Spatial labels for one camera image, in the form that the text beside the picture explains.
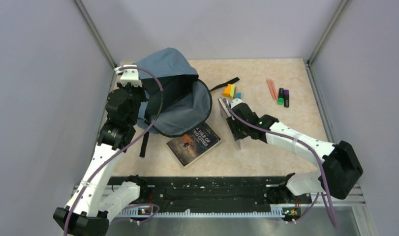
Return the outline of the blue student backpack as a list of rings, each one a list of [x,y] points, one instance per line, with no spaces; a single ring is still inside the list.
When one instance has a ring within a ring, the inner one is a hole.
[[[197,70],[175,48],[165,48],[137,61],[148,99],[140,105],[138,127],[165,137],[180,137],[203,124],[211,114],[211,89],[200,80]]]

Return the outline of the blue cover Crusoe book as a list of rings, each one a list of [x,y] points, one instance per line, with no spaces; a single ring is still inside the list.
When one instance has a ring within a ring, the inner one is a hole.
[[[217,100],[221,117],[229,128],[237,146],[239,147],[239,149],[242,149],[244,144],[244,133],[240,129],[238,121],[231,115],[231,113],[227,109],[227,102],[225,101],[225,99],[223,97],[219,97]]]

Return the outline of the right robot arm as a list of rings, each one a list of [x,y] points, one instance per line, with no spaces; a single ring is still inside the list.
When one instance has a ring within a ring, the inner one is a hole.
[[[363,174],[363,168],[346,141],[325,142],[300,133],[270,115],[259,117],[246,103],[227,107],[227,122],[240,139],[251,137],[278,146],[311,162],[318,169],[306,174],[290,174],[279,189],[280,198],[291,203],[299,195],[324,192],[344,200]]]

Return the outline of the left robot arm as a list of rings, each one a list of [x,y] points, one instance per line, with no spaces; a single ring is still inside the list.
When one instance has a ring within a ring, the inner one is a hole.
[[[112,171],[124,152],[136,139],[135,128],[140,106],[145,102],[141,84],[117,83],[107,96],[107,118],[102,126],[92,160],[71,199],[56,208],[53,219],[66,236],[104,236],[119,213],[135,201],[143,203],[148,189],[134,182],[124,182],[112,194],[104,191]]]

